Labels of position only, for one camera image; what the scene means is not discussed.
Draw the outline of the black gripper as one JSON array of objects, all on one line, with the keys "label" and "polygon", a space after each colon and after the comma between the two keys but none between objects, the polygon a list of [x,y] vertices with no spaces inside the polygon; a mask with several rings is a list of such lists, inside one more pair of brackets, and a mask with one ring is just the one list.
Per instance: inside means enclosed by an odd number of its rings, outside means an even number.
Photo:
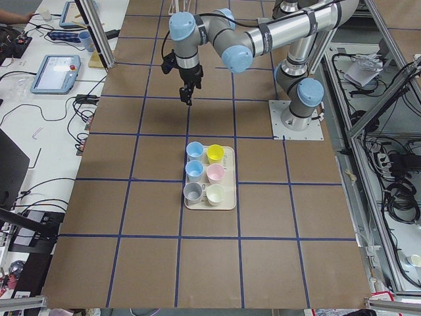
[{"label": "black gripper", "polygon": [[201,89],[201,80],[203,77],[203,67],[198,64],[193,68],[179,69],[180,77],[184,81],[184,85],[179,89],[182,102],[187,106],[192,106],[191,96],[194,88]]}]

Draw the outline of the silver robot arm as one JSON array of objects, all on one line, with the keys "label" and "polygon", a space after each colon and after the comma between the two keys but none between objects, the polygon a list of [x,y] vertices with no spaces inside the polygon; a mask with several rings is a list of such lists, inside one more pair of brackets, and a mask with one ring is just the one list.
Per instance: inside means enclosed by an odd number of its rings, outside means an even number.
[{"label": "silver robot arm", "polygon": [[294,131],[307,128],[312,114],[322,103],[322,84],[308,76],[308,60],[321,31],[335,30],[347,22],[356,11],[358,1],[318,1],[309,7],[299,7],[297,1],[277,1],[268,22],[235,30],[237,22],[229,9],[193,15],[178,12],[170,17],[167,36],[174,48],[162,56],[164,74],[178,70],[184,84],[179,89],[180,100],[191,105],[195,89],[201,88],[203,67],[198,47],[211,43],[226,68],[234,74],[247,70],[255,57],[289,45],[287,57],[274,71],[276,83],[290,98],[280,118]]}]

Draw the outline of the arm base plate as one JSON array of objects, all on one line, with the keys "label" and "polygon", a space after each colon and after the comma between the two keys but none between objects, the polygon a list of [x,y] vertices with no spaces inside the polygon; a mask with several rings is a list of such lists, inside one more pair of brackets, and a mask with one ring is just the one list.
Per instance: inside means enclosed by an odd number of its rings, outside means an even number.
[{"label": "arm base plate", "polygon": [[287,100],[270,100],[269,111],[272,134],[275,140],[323,141],[321,122],[323,121],[324,104],[313,109],[312,115],[299,118],[290,111]]}]

